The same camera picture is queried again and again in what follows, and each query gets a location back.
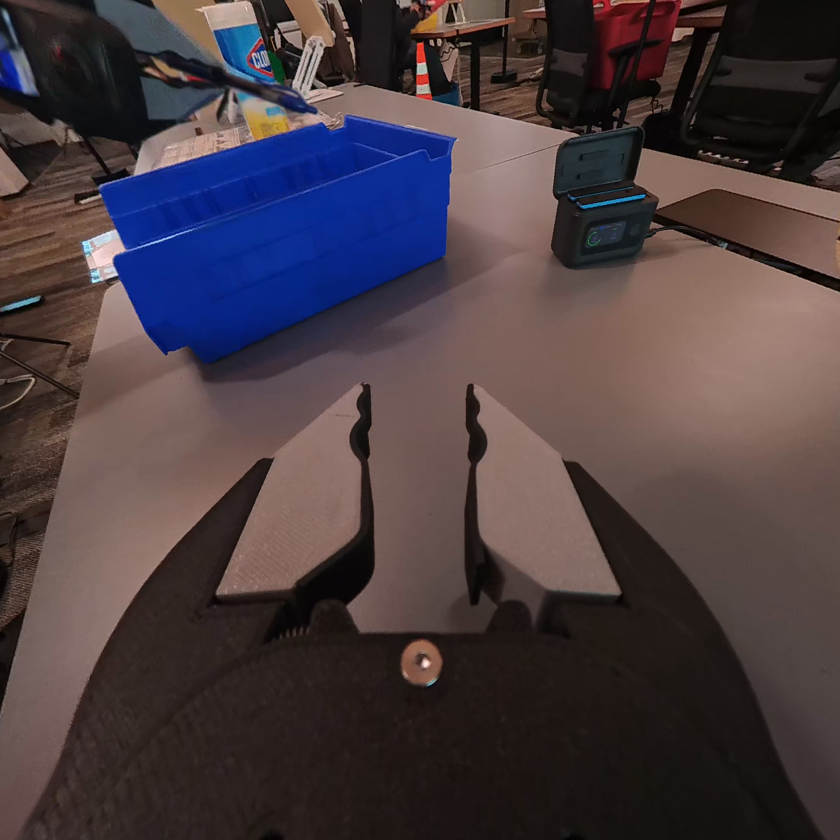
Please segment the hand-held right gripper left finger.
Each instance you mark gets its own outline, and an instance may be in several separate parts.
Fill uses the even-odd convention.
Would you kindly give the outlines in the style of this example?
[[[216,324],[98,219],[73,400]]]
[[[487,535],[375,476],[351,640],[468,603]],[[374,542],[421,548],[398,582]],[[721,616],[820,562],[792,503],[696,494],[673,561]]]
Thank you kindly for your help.
[[[361,383],[274,455],[217,588],[221,602],[349,604],[375,568],[371,387]]]

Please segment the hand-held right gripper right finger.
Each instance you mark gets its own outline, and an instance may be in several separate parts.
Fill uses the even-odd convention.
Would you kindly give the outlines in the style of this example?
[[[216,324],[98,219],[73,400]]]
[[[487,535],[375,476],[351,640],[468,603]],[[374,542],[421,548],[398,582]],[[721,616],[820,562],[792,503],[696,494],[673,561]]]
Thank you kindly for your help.
[[[618,603],[620,584],[561,454],[476,384],[465,425],[469,604],[520,602],[534,625],[549,625],[565,603]]]

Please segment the printed paper sheet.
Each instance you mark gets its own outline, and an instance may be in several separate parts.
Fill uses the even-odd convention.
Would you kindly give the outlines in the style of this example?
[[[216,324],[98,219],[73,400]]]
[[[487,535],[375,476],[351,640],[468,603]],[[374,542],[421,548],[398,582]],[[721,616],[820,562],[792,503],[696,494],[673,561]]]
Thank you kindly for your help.
[[[232,150],[253,139],[244,124],[218,131],[210,131],[197,122],[180,124],[141,144],[133,174],[146,174]]]

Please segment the disinfecting wipes canister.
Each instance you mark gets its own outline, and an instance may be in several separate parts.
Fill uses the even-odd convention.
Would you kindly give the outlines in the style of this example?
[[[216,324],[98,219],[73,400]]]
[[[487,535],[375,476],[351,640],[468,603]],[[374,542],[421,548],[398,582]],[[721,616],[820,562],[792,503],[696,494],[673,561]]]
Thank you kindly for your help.
[[[277,84],[270,53],[251,2],[215,3],[197,11],[205,17],[231,75],[262,85]],[[252,140],[263,140],[291,130],[281,106],[242,91],[234,91],[233,96],[241,115],[237,122],[246,126]]]

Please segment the beige board on white stand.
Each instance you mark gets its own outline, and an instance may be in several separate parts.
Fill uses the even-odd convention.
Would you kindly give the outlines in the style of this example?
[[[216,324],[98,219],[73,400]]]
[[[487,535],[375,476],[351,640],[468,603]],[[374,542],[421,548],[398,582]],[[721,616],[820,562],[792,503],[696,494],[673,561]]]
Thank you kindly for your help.
[[[334,33],[318,1],[286,1],[302,36],[302,51],[292,87],[305,99],[316,79],[324,50],[334,46]]]

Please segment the blue plastic bin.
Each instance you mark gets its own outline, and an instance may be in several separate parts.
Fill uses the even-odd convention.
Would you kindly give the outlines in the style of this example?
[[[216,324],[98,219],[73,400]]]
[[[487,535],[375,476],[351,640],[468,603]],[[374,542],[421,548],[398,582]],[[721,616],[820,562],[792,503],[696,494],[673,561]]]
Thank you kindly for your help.
[[[144,332],[212,363],[443,258],[454,146],[349,115],[105,185]]]

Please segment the dark charging case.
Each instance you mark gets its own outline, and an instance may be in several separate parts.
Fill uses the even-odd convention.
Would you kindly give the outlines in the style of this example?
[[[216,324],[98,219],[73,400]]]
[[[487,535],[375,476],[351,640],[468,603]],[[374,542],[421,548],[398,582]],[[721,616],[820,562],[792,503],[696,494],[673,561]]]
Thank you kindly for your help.
[[[577,136],[558,148],[551,249],[566,268],[631,259],[643,247],[659,203],[635,181],[644,140],[644,129],[630,126]]]

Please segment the wooden top office table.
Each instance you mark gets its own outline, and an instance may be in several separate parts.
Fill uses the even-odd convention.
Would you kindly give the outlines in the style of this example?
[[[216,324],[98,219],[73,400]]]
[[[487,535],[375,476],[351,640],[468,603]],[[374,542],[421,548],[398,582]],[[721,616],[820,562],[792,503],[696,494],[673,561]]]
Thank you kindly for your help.
[[[491,76],[493,84],[511,85],[518,80],[518,74],[508,68],[509,27],[515,22],[514,17],[483,19],[475,22],[449,23],[436,25],[434,28],[412,32],[415,41],[443,40],[459,49],[469,49],[469,108],[481,110],[480,103],[480,64],[481,47],[496,42],[502,43],[501,69]]]

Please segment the black office chair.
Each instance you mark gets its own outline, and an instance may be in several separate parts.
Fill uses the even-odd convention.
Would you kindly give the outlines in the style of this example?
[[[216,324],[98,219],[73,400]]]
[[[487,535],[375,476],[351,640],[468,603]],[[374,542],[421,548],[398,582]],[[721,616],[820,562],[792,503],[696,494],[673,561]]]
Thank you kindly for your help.
[[[727,3],[681,142],[807,182],[838,152],[839,2]]]
[[[607,90],[590,88],[595,47],[593,3],[548,1],[544,4],[547,45],[535,110],[555,129],[589,133],[594,127],[600,130],[620,128],[631,102],[655,100],[661,91],[661,78],[636,80],[655,2],[649,2],[647,7],[629,78],[624,77],[631,47],[619,48],[611,87]]]

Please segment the red plastic bin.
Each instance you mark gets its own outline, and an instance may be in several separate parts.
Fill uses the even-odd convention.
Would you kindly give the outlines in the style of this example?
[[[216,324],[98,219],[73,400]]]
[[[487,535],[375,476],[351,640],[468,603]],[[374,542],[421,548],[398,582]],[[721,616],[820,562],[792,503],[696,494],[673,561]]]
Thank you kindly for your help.
[[[617,69],[619,48],[631,47],[624,77],[629,78],[648,6],[649,2],[593,3],[595,47],[591,60],[591,89],[607,90],[611,87]],[[652,81],[664,74],[680,8],[680,1],[655,2],[636,80]]]

